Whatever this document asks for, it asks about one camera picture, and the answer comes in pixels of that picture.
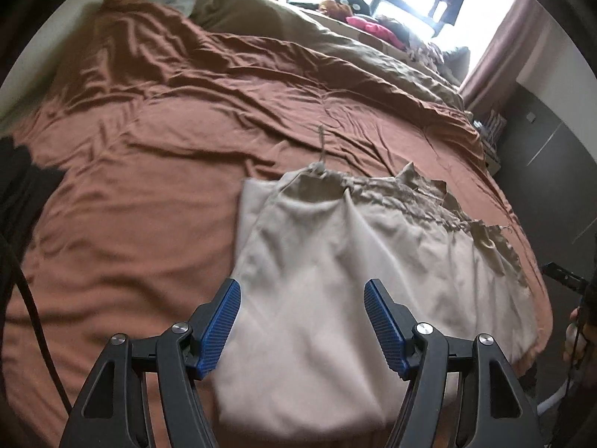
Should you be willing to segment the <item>right hand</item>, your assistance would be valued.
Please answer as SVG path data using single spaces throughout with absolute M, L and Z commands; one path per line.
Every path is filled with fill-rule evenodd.
M 570 314 L 570 322 L 566 328 L 563 360 L 576 365 L 585 355 L 587 341 L 579 331 L 578 318 L 580 308 L 575 308 Z

